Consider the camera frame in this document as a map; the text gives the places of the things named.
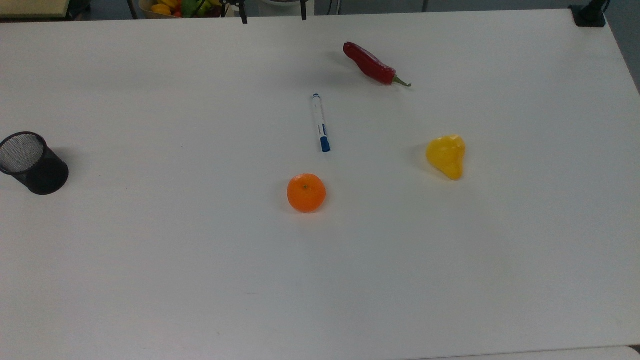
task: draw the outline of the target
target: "banana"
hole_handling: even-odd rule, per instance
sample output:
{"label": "banana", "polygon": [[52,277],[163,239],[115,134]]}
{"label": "banana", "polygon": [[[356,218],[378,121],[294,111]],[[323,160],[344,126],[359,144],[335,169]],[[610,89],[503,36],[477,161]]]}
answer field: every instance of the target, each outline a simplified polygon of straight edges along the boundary
{"label": "banana", "polygon": [[169,9],[171,9],[171,11],[174,11],[175,8],[178,6],[178,1],[177,0],[158,0],[158,4],[164,4],[166,6],[169,6]]}

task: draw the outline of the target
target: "chili pepper stem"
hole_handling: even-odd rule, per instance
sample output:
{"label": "chili pepper stem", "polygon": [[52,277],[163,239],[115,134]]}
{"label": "chili pepper stem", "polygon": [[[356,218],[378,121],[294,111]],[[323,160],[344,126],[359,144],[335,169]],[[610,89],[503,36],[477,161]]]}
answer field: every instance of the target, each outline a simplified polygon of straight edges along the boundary
{"label": "chili pepper stem", "polygon": [[408,88],[411,87],[411,84],[405,83],[404,81],[400,80],[397,76],[394,76],[394,79],[392,80],[392,82],[402,84]]}

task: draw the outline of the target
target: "black clamp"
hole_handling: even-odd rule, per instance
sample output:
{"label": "black clamp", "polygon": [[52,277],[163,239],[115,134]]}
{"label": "black clamp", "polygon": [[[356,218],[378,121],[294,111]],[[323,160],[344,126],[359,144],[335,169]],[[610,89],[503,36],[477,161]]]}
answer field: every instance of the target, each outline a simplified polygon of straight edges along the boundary
{"label": "black clamp", "polygon": [[[300,8],[302,9],[302,20],[307,19],[307,1],[308,0],[288,0],[284,1],[285,3],[296,3],[300,2]],[[232,5],[237,6],[240,9],[240,17],[242,18],[242,23],[247,24],[246,18],[246,9],[244,8],[244,0],[220,0],[220,2],[224,5]]]}
{"label": "black clamp", "polygon": [[604,28],[607,21],[604,19],[602,6],[606,2],[607,0],[592,0],[587,6],[570,5],[573,21],[581,28]]}

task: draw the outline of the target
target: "fruit basket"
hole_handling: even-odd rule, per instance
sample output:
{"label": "fruit basket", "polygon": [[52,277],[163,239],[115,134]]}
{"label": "fruit basket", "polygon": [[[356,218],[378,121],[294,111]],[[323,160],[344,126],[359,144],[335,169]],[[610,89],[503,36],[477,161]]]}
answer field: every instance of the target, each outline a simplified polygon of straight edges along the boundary
{"label": "fruit basket", "polygon": [[[196,18],[225,17],[218,0],[139,0],[138,4],[145,19],[190,19],[192,13]],[[234,17],[229,6],[225,11],[226,17]]]}

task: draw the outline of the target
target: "orange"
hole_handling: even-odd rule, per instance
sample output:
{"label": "orange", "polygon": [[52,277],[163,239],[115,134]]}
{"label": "orange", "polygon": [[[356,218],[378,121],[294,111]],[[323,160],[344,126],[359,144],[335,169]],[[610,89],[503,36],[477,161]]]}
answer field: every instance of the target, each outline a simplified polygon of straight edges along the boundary
{"label": "orange", "polygon": [[296,175],[289,181],[287,198],[289,204],[301,213],[310,213],[324,202],[326,189],[319,177],[314,174]]}

